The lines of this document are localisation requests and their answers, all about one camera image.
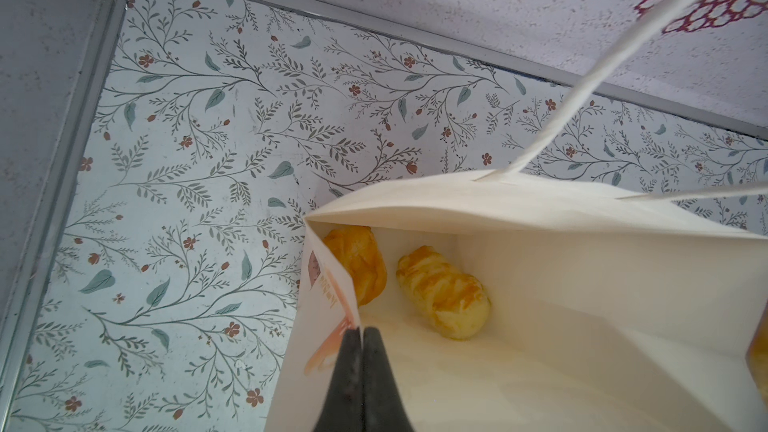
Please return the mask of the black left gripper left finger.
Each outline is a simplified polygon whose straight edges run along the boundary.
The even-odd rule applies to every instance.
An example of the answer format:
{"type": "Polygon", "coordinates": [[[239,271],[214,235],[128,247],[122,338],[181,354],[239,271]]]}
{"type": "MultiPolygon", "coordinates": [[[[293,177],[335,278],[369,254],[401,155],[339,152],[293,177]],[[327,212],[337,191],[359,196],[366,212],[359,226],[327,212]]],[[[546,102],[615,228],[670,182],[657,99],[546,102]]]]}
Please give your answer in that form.
{"type": "Polygon", "coordinates": [[[314,427],[315,432],[363,430],[362,352],[360,330],[347,330],[314,427]]]}

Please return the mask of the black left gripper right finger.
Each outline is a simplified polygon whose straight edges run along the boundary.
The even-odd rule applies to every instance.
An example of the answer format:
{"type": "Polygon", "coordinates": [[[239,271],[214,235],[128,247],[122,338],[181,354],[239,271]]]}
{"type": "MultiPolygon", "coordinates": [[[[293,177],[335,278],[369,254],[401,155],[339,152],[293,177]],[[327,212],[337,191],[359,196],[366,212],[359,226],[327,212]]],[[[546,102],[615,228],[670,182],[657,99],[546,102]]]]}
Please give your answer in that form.
{"type": "Polygon", "coordinates": [[[380,331],[367,327],[362,346],[363,430],[413,432],[380,331]]]}

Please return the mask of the pale yellow fake bread stick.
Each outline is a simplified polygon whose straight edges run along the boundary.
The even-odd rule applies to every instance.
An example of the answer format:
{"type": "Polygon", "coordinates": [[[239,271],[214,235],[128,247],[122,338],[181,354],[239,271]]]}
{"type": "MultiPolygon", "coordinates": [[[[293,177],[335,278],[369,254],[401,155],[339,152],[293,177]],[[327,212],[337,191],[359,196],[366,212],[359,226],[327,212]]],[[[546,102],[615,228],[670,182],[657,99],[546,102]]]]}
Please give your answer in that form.
{"type": "Polygon", "coordinates": [[[490,317],[484,285],[430,246],[401,257],[396,277],[403,294],[443,337],[468,340],[490,317]]]}

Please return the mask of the printed paper bakery bag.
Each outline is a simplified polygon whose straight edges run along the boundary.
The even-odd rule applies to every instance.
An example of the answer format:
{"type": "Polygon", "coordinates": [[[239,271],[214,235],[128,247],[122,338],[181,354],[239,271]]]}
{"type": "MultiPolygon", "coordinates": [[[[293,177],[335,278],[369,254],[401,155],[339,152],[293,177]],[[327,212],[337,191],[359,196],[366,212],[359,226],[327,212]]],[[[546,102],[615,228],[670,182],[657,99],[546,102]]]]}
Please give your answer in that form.
{"type": "Polygon", "coordinates": [[[680,193],[529,175],[595,89],[697,0],[662,0],[571,89],[509,166],[384,181],[308,214],[296,318],[266,419],[313,431],[347,330],[377,328],[417,431],[763,431],[747,352],[767,302],[764,236],[702,218],[680,193]],[[388,280],[358,306],[323,243],[370,227],[388,280]],[[486,288],[468,340],[403,294],[430,246],[486,288]]]}

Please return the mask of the small pale fake bread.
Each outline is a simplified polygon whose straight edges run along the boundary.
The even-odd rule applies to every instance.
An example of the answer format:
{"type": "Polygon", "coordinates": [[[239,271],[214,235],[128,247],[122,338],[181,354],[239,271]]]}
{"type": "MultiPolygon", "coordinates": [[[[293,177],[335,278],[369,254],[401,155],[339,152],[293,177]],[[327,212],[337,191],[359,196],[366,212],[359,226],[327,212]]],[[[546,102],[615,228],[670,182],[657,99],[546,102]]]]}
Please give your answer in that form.
{"type": "Polygon", "coordinates": [[[358,306],[372,302],[384,291],[388,272],[370,227],[334,229],[323,243],[351,277],[358,306]]]}

